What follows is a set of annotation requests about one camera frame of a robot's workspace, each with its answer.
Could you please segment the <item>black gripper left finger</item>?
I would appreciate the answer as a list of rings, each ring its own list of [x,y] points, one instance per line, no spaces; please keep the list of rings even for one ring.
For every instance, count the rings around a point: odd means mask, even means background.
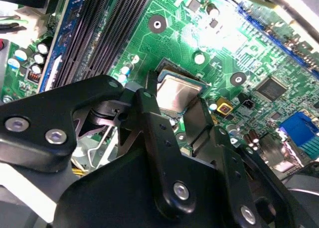
[[[75,112],[102,102],[118,104],[124,92],[118,81],[100,75],[2,105],[1,185],[42,219],[53,221],[61,197],[50,198],[40,184],[56,190],[59,176],[68,170],[77,145]],[[157,210],[169,220],[191,214],[196,205],[192,189],[182,198],[174,188],[189,178],[170,122],[160,115],[155,97],[142,88],[133,94],[129,108],[132,131],[120,157],[145,151]]]

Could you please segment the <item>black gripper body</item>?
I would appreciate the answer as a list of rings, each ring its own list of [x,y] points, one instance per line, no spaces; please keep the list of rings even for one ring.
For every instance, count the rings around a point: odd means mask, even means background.
[[[230,228],[234,225],[212,165],[182,156],[196,195],[193,213],[165,218],[153,198],[147,155],[129,152],[74,182],[61,196],[55,228]]]

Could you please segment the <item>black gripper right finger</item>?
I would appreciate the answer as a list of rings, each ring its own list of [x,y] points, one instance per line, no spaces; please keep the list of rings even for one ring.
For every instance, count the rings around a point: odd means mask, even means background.
[[[223,214],[232,228],[257,228],[274,222],[297,228],[299,203],[258,154],[235,149],[226,130],[215,126],[205,100],[196,98],[183,116],[192,156],[217,170]]]

